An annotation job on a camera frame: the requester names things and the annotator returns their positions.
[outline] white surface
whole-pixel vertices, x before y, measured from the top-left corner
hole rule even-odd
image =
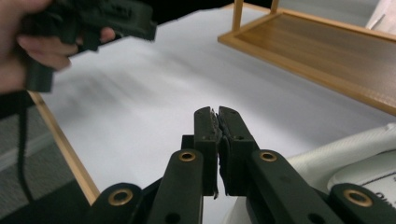
[[[396,121],[221,45],[232,14],[194,13],[159,27],[154,43],[125,38],[57,74],[44,100],[99,190],[160,178],[204,106],[237,110],[261,148],[286,157]],[[261,14],[246,9],[243,19]],[[233,202],[223,190],[205,198],[204,223],[220,223]]]
[[[358,185],[368,185],[371,182],[380,181],[384,176],[396,175],[396,150],[385,152],[356,162],[340,169],[329,180],[328,189],[340,183],[354,183]],[[373,192],[393,191],[392,195],[396,198],[396,181],[392,178],[391,184],[380,186],[380,189],[370,189]]]
[[[396,1],[380,0],[366,27],[396,35]]]
[[[289,162],[309,186],[329,193],[328,182],[337,171],[393,149],[396,149],[396,123],[345,137],[291,157]]]

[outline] white table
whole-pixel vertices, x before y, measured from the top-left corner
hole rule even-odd
[[[83,188],[144,188],[162,177],[181,136],[193,134],[194,111],[205,106],[237,110],[261,148],[285,157],[396,121],[221,45],[217,36],[231,29],[232,15],[194,13],[160,26],[154,43],[124,38],[74,57],[56,75],[53,93],[42,94],[42,112],[55,134],[64,134],[64,155],[81,161],[73,171],[83,170]],[[246,22],[262,12],[246,8],[243,15]],[[217,200],[205,198],[204,223],[220,223],[233,206],[235,198],[224,195],[221,181],[219,187]]]

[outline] finger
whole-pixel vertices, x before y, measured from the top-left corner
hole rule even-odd
[[[25,68],[17,57],[11,57],[2,64],[0,80],[0,94],[23,90]]]
[[[28,13],[35,13],[47,7],[52,0],[1,0],[0,25],[15,25]]]
[[[100,41],[102,43],[106,43],[110,40],[113,40],[114,38],[116,38],[116,33],[113,29],[111,29],[110,27],[105,27],[102,29],[100,38]]]
[[[40,51],[27,51],[27,54],[37,62],[57,71],[65,69],[71,64],[69,58],[59,54],[43,53]]]
[[[62,55],[73,55],[78,52],[77,45],[64,44],[61,42],[60,38],[56,36],[20,35],[17,41],[23,49],[28,51],[41,51]]]

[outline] white cloth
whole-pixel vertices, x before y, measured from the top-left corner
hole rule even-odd
[[[396,150],[348,165],[329,180],[327,189],[341,183],[363,186],[396,208]]]
[[[396,35],[396,1],[379,1],[366,28]]]
[[[310,186],[328,192],[329,179],[341,168],[395,148],[396,123],[390,123],[291,157],[289,162]]]

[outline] black cable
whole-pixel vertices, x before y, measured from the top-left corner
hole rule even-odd
[[[25,159],[25,150],[26,150],[26,140],[27,140],[27,102],[29,99],[29,94],[26,91],[20,92],[20,108],[19,108],[19,145],[18,145],[18,162],[17,162],[17,172],[18,179],[21,184],[21,188],[23,193],[25,194],[29,203],[31,203],[34,199],[32,193],[29,190],[29,187],[26,182],[26,178],[24,175],[24,159]]]

